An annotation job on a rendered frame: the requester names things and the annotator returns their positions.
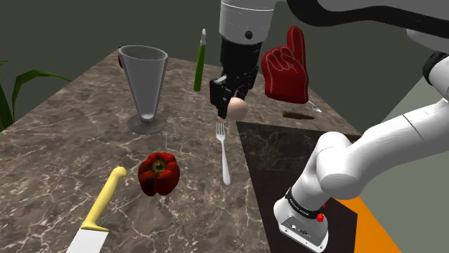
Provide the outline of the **grey conical vase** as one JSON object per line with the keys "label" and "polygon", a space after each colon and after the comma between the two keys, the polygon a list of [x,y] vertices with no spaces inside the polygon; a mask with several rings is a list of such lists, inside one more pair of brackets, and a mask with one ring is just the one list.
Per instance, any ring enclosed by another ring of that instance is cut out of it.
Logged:
{"label": "grey conical vase", "polygon": [[130,87],[137,113],[127,125],[138,134],[155,134],[165,129],[166,120],[158,115],[158,104],[168,64],[168,54],[145,45],[126,45],[118,55]]}

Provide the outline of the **yellow handled knife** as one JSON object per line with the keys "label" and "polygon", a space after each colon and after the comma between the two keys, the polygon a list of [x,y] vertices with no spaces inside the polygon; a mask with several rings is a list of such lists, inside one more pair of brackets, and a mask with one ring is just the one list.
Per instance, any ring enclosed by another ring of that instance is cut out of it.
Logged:
{"label": "yellow handled knife", "polygon": [[112,199],[119,180],[126,176],[127,171],[124,167],[116,167],[112,170],[65,253],[99,253],[101,251],[109,230],[98,226],[96,222]]}

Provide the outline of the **red foam finger hand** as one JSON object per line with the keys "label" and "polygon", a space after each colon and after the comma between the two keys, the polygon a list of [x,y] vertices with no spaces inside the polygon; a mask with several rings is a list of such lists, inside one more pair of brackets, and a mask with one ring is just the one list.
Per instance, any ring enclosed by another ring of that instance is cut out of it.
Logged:
{"label": "red foam finger hand", "polygon": [[288,30],[287,45],[264,54],[261,68],[267,97],[293,104],[309,101],[304,34],[299,27]]}

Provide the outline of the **dark marbled robot stand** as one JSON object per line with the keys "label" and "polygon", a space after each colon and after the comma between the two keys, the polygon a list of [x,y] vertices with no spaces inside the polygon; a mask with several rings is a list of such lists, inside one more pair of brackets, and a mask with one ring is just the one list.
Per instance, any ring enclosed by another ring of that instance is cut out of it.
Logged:
{"label": "dark marbled robot stand", "polygon": [[[312,253],[279,231],[273,205],[301,175],[321,131],[239,121],[237,129],[271,253]],[[331,198],[323,253],[355,253],[358,214]]]}

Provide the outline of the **silver fork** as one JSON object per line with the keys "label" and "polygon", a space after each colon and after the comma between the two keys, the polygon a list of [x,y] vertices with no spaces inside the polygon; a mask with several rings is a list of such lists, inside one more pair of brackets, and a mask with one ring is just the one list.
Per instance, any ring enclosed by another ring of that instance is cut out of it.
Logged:
{"label": "silver fork", "polygon": [[225,152],[225,126],[223,123],[217,122],[216,138],[220,141],[222,147],[222,179],[226,186],[230,185],[230,171],[227,164],[227,157]]}

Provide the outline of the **dark olive tapered stick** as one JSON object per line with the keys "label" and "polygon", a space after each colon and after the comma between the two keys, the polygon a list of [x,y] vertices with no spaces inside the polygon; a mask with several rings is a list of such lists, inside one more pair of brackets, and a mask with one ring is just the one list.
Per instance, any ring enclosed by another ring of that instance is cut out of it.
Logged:
{"label": "dark olive tapered stick", "polygon": [[284,111],[282,113],[282,115],[283,115],[283,117],[289,118],[289,119],[314,119],[313,116],[295,112],[295,111]]}

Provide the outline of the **green leafy plant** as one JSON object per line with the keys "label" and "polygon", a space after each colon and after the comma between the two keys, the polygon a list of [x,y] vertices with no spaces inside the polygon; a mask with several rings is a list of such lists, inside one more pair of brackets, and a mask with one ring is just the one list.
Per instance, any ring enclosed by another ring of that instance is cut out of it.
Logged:
{"label": "green leafy plant", "polygon": [[12,107],[9,107],[8,100],[4,93],[4,89],[0,83],[0,132],[4,131],[6,128],[11,126],[15,122],[16,100],[21,90],[21,87],[25,83],[37,77],[59,78],[71,82],[71,80],[56,75],[54,73],[49,73],[41,70],[29,70],[21,75],[18,75],[15,78],[14,88],[11,97]]}

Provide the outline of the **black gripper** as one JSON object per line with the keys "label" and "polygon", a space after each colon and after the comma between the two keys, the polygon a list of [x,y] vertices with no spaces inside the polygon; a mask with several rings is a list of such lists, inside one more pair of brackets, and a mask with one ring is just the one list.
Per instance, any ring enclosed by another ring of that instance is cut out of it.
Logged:
{"label": "black gripper", "polygon": [[[258,74],[258,58],[262,43],[242,45],[222,37],[220,62],[222,76],[209,82],[210,102],[217,108],[217,115],[227,118],[230,99],[235,97],[245,100],[248,91],[253,88]],[[236,77],[236,91],[227,76]]]}

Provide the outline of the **beige egg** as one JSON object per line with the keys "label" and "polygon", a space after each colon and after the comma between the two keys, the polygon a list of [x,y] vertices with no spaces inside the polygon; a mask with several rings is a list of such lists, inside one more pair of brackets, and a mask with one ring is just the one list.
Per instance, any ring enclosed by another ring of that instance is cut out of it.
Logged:
{"label": "beige egg", "polygon": [[241,121],[248,114],[248,104],[238,97],[232,97],[227,107],[227,117],[233,121]]}

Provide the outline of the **red bell pepper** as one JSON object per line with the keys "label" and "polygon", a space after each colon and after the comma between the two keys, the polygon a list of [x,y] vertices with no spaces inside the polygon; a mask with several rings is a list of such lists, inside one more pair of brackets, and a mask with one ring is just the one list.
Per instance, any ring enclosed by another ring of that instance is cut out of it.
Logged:
{"label": "red bell pepper", "polygon": [[177,185],[180,168],[176,158],[167,152],[155,152],[138,169],[140,187],[147,196],[168,195]]}

